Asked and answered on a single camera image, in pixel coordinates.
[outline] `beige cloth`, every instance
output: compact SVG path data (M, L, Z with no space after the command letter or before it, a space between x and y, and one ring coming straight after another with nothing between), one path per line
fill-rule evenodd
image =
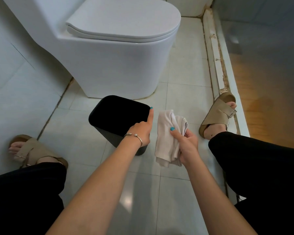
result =
M179 160L179 142L170 134L171 127L174 127L184 136L188 124L184 117L175 116L173 110L161 111L158 117L158 136L155 156L156 162L164 167L169 167L169 164L182 166Z

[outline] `beige sandal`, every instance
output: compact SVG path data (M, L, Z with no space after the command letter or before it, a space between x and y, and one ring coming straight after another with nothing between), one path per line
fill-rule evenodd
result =
M228 126L229 119L236 114L227 102L236 102L234 95L231 92L222 93L213 103L206 118L199 128L199 135L204 138L204 131L210 124L225 124Z
M64 158L61 158L57 154L51 152L43 144L41 144L31 136L25 134L15 136L11 140L9 147L14 142L25 142L25 144L21 147L20 151L14 155L14 158L17 161L22 162L22 168L26 166L35 165L37 161L43 157L53 157L57 159L66 167L66 169L69 166L68 162Z

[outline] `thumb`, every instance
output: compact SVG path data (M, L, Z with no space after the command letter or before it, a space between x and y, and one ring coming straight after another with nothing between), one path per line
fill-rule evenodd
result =
M180 133L179 131L177 131L174 127L171 127L171 128L170 128L170 134L171 134L174 138L176 138L177 141L179 141L179 142L184 138L184 136L181 135L181 133Z

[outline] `silver bracelet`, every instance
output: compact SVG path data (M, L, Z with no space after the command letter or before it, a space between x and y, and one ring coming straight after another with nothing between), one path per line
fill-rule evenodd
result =
M132 133L126 133L126 134L124 135L124 137L125 137L125 136L130 136L130 135L132 135ZM143 142L142 142L141 138L140 138L140 137L138 137L138 135L137 135L137 134L134 134L134 137L137 137L137 138L139 138L139 140L140 140L140 146L142 146L142 145L143 145Z

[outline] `toilet lid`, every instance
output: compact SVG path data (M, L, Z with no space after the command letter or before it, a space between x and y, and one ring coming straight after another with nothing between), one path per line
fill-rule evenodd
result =
M168 37L180 20L178 9L161 0L86 0L66 24L83 38L150 42Z

